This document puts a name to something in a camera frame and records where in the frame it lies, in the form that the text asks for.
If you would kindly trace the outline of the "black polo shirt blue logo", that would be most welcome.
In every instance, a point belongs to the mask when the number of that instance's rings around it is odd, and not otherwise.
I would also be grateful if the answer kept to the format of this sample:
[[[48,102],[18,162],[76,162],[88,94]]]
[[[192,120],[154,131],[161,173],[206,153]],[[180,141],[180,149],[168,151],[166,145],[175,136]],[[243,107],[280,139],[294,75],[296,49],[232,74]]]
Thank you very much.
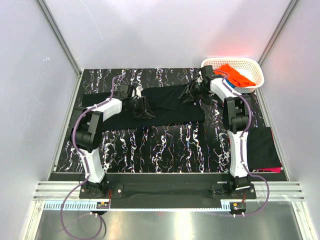
[[[186,84],[145,88],[142,95],[154,113],[152,119],[136,118],[132,111],[122,111],[103,122],[103,131],[118,131],[145,127],[203,122],[205,113],[199,102],[179,98]]]

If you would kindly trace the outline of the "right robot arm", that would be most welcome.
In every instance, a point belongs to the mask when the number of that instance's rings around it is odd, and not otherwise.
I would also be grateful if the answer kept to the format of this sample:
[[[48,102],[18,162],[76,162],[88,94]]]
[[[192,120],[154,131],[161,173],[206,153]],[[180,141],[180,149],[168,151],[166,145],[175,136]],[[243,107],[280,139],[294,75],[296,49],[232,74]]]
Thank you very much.
[[[179,96],[184,103],[195,102],[199,95],[210,92],[223,102],[222,122],[230,143],[229,179],[226,186],[215,189],[219,195],[228,194],[232,198],[242,198],[250,188],[247,160],[247,139],[252,122],[251,98],[242,95],[227,83],[228,73],[206,65],[197,70]]]

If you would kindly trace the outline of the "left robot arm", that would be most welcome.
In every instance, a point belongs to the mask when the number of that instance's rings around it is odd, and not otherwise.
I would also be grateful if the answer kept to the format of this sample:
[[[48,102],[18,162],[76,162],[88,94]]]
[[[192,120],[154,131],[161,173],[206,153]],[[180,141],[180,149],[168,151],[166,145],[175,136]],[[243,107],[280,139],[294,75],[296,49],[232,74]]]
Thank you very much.
[[[131,111],[135,118],[153,119],[155,116],[142,92],[143,88],[140,86],[122,84],[118,90],[112,90],[110,96],[102,102],[74,109],[69,136],[84,165],[85,180],[81,184],[83,191],[97,198],[111,196],[99,154],[103,123],[124,111]]]

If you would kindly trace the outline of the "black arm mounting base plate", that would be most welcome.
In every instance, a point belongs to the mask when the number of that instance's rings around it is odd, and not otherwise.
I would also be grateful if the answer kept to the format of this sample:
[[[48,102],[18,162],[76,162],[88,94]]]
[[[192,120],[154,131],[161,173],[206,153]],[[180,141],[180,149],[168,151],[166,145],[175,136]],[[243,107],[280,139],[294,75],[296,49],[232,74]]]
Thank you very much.
[[[107,173],[98,183],[85,183],[79,196],[136,210],[214,209],[221,200],[257,198],[249,178],[232,180],[228,173]]]

